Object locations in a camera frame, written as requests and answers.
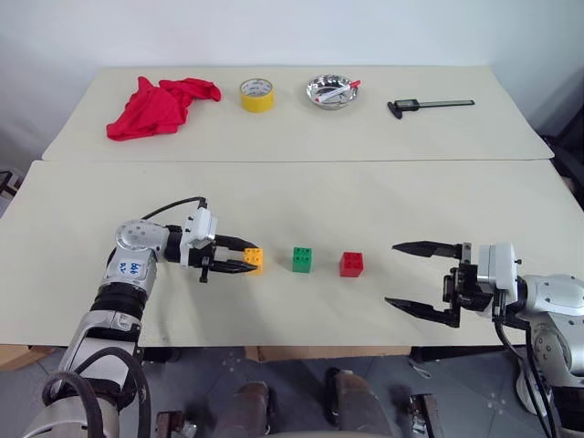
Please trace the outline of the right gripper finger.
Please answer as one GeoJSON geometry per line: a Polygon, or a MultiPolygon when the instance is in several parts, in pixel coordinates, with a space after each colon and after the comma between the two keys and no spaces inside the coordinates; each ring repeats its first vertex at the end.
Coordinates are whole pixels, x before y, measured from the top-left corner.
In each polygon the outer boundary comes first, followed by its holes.
{"type": "Polygon", "coordinates": [[[463,252],[463,246],[461,244],[452,245],[433,241],[405,242],[393,245],[391,248],[412,256],[426,258],[441,256],[457,260],[462,259],[463,252]]]}
{"type": "Polygon", "coordinates": [[[431,305],[405,299],[386,297],[384,300],[415,318],[444,324],[451,328],[460,327],[460,306],[457,304],[444,310],[437,310],[431,305]]]}

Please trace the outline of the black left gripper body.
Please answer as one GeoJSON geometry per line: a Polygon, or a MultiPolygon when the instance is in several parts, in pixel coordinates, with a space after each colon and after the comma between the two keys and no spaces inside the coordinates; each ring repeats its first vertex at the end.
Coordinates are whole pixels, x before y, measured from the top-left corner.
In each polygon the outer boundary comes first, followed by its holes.
{"type": "Polygon", "coordinates": [[[211,244],[202,249],[193,248],[189,250],[188,266],[201,269],[200,283],[208,282],[209,272],[228,274],[227,263],[214,259],[217,247],[227,247],[226,236],[217,236],[211,244]]]}

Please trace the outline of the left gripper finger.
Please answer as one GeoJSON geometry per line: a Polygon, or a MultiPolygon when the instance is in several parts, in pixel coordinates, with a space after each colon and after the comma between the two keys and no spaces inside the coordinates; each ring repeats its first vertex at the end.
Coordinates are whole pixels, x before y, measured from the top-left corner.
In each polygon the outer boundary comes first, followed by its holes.
{"type": "Polygon", "coordinates": [[[243,274],[253,272],[258,266],[247,263],[242,260],[228,259],[225,261],[214,260],[214,272],[225,274],[243,274]]]}
{"type": "Polygon", "coordinates": [[[240,237],[229,235],[216,235],[214,244],[219,247],[227,248],[230,251],[244,252],[248,248],[257,248],[257,245],[246,241],[240,237]]]}

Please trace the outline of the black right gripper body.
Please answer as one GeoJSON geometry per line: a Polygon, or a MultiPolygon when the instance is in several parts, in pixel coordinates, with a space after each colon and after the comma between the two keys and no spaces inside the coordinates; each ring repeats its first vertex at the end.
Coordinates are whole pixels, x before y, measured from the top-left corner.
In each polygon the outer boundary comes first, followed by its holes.
{"type": "Polygon", "coordinates": [[[446,256],[459,261],[443,278],[443,301],[449,318],[459,318],[461,309],[484,311],[492,301],[492,294],[485,293],[478,284],[478,266],[471,263],[471,245],[468,243],[447,245],[446,256]]]}

